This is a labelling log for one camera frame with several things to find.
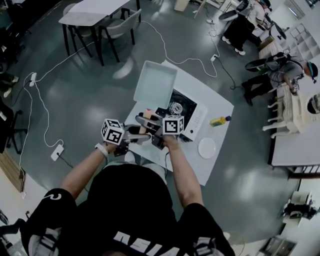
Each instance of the desk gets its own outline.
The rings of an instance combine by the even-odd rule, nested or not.
[[[299,86],[301,110],[299,118],[302,121],[302,129],[299,126],[298,128],[302,132],[275,138],[274,149],[270,156],[270,159],[272,157],[270,162],[273,166],[294,167],[319,164],[320,121],[313,120],[313,116],[307,111],[308,96],[318,93],[320,91],[319,85],[313,84],[309,77],[304,77],[299,80]],[[277,94],[282,97],[284,95],[283,89],[278,89]]]
[[[207,108],[206,117],[195,141],[180,141],[181,148],[186,156],[186,159],[193,168],[199,183],[205,186],[216,163],[229,126],[229,123],[226,123],[224,125],[213,128],[209,124],[210,120],[218,117],[231,116],[234,106],[217,92],[209,88],[207,85],[200,82],[182,69],[169,63],[168,61],[165,60],[162,65],[178,70],[174,83],[175,89],[192,96],[194,100],[202,103]],[[145,109],[146,106],[143,103],[137,102],[131,110],[129,116],[127,117],[125,124],[138,125],[135,117],[140,112],[144,112]],[[199,142],[205,137],[212,138],[216,142],[216,153],[210,159],[204,159],[198,153]],[[164,168],[166,167],[165,155],[168,152],[168,149],[166,147],[163,150],[159,150],[151,143],[146,145],[138,145],[132,143],[129,145],[129,149],[132,152],[154,162],[157,165],[160,165]],[[168,170],[172,171],[172,165],[169,156],[167,156],[166,162]]]
[[[70,53],[66,26],[90,27],[96,51],[103,66],[94,25],[104,17],[117,12],[119,8],[129,1],[130,0],[83,0],[72,7],[71,10],[59,20],[59,23],[62,24],[65,48],[68,55],[70,55]],[[138,10],[140,9],[140,0],[136,0],[136,7]]]

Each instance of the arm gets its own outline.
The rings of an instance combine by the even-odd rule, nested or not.
[[[115,145],[105,145],[105,149],[108,153],[113,153],[116,148],[117,146]],[[85,160],[71,170],[62,181],[60,188],[68,191],[72,197],[76,199],[104,159],[104,154],[102,154],[99,149],[96,149]]]
[[[174,183],[182,207],[192,203],[204,205],[200,184],[178,141],[173,136],[165,136],[164,145],[170,152]]]
[[[259,23],[261,26],[265,27],[267,30],[269,29],[269,27],[263,20],[260,20],[258,18],[255,18],[255,19],[256,19],[256,22]]]
[[[287,74],[284,74],[284,75],[283,75],[283,80],[284,80],[284,82],[289,86],[290,91],[291,91],[291,92],[294,92],[294,91],[295,91],[294,86],[292,85],[292,83],[291,83],[291,81],[290,81],[290,78],[289,78],[289,76],[288,76]]]

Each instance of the person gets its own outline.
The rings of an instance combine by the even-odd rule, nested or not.
[[[273,88],[281,86],[282,83],[286,83],[286,85],[289,86],[290,91],[295,93],[296,91],[291,81],[303,73],[316,81],[318,68],[314,63],[306,62],[299,57],[291,57],[291,60],[292,61],[288,61],[277,71],[268,71],[267,73],[251,78],[242,84],[246,90],[243,96],[250,106],[253,105],[253,98],[268,93]],[[252,90],[253,85],[260,86]]]
[[[97,144],[60,188],[45,195],[20,229],[28,255],[54,251],[52,255],[63,256],[191,256],[197,250],[208,250],[212,255],[234,256],[204,206],[201,187],[178,141],[166,136],[164,145],[183,207],[179,221],[162,176],[132,160],[107,164],[93,179],[86,201],[76,207],[75,199],[95,170],[117,148]]]
[[[294,204],[290,200],[285,204],[283,216],[290,215],[290,219],[305,218],[311,220],[320,213],[320,208],[312,207],[312,200],[309,204]]]
[[[258,24],[268,29],[267,24],[264,23],[264,19],[266,15],[265,9],[271,7],[270,1],[250,1],[253,2],[250,3],[252,7],[248,9],[248,14],[246,16],[239,14],[238,18],[231,23],[222,36],[222,41],[226,42],[228,45],[232,45],[234,50],[241,56],[246,54],[243,49],[245,41],[249,39]]]
[[[19,81],[19,77],[10,73],[0,73],[0,91],[2,91],[3,97],[6,98],[11,93],[12,87]]]

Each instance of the black pants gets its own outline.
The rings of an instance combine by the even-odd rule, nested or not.
[[[251,90],[253,85],[260,85],[257,88]],[[258,95],[264,95],[273,89],[270,78],[267,74],[259,75],[254,78],[249,79],[244,83],[245,88],[247,89],[246,94],[253,99]]]
[[[10,87],[12,87],[12,80],[14,78],[15,76],[10,73],[5,72],[0,74],[0,91],[6,92]]]
[[[224,32],[224,37],[229,39],[233,47],[243,51],[245,41],[249,39],[254,30],[255,25],[249,22],[245,16],[239,14],[239,17]]]

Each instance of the paper plate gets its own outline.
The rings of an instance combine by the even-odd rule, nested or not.
[[[203,138],[198,146],[198,151],[204,159],[212,158],[216,153],[216,142],[212,138]]]

